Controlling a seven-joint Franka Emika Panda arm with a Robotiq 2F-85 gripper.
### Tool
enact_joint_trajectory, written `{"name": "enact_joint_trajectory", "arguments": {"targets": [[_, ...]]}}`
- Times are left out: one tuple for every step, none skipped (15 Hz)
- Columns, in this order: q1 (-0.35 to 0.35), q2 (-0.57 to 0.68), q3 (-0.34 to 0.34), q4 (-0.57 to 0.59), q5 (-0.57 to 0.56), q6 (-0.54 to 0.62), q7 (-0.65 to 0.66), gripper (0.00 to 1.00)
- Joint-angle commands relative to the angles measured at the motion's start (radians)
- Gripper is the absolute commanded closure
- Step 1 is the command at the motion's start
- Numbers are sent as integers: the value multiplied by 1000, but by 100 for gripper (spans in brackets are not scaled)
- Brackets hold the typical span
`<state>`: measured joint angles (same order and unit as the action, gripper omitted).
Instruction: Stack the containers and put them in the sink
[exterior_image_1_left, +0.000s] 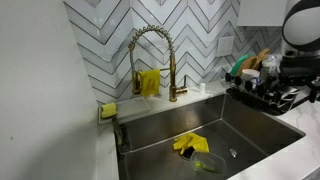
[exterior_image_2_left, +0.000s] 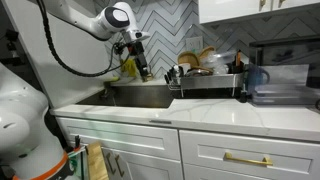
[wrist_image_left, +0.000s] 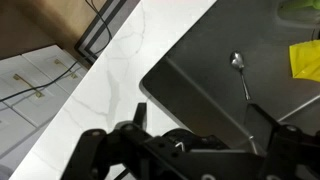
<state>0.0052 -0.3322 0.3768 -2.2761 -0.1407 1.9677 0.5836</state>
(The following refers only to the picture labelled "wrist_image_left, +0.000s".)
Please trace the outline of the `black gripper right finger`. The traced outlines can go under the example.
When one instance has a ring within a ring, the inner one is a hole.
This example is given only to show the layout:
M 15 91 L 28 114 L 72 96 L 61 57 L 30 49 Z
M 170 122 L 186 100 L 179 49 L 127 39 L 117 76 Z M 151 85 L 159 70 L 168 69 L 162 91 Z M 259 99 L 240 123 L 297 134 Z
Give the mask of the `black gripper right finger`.
M 265 154 L 274 132 L 279 128 L 279 123 L 260 106 L 249 103 L 246 108 L 244 127 L 249 133 L 249 140 L 255 151 Z

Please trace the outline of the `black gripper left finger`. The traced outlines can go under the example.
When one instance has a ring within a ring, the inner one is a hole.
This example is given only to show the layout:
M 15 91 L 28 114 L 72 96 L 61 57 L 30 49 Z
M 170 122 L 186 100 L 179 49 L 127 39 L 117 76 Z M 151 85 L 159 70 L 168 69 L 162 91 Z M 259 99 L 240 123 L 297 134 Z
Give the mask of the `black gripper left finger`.
M 133 118 L 133 123 L 145 130 L 147 127 L 147 104 L 139 103 Z

